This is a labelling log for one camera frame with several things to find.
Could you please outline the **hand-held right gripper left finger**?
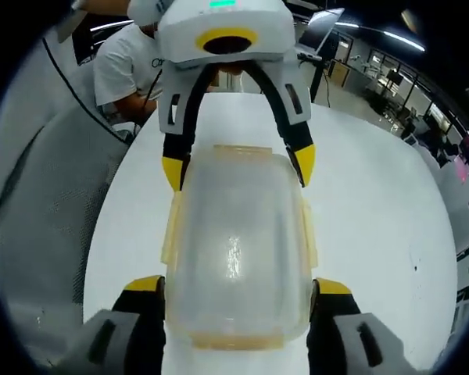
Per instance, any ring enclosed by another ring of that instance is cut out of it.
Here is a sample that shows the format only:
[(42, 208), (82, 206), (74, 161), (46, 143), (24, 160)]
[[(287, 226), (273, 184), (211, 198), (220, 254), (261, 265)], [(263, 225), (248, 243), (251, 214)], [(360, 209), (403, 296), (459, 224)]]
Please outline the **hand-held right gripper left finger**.
[(85, 374), (161, 374), (165, 277), (136, 279), (84, 324)]

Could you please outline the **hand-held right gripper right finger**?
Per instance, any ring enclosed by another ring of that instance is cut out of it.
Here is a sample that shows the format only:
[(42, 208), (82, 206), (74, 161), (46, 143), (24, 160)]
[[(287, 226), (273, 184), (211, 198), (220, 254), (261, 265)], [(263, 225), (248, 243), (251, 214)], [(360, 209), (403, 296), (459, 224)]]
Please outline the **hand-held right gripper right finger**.
[(310, 374), (379, 374), (386, 364), (382, 328), (362, 313), (344, 284), (317, 277), (306, 336)]

